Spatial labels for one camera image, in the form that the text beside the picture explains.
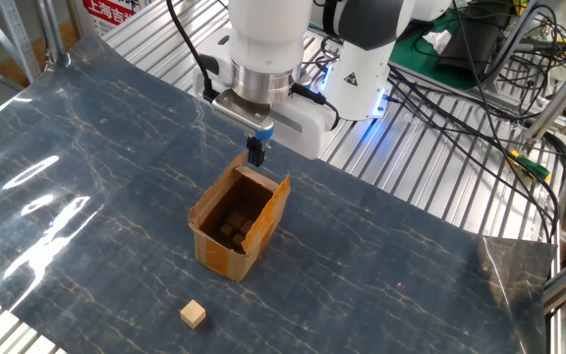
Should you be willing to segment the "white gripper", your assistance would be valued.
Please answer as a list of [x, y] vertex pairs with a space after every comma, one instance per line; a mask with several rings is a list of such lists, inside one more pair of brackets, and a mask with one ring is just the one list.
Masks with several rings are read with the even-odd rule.
[[334, 137], [335, 112], [297, 93], [274, 104], [252, 103], [240, 98], [231, 90], [231, 33], [229, 28], [219, 29], [197, 46], [212, 86], [221, 94], [209, 104], [213, 115], [250, 136], [247, 137], [247, 161], [255, 167], [260, 167], [265, 160], [263, 141], [270, 140], [308, 159], [319, 158]]

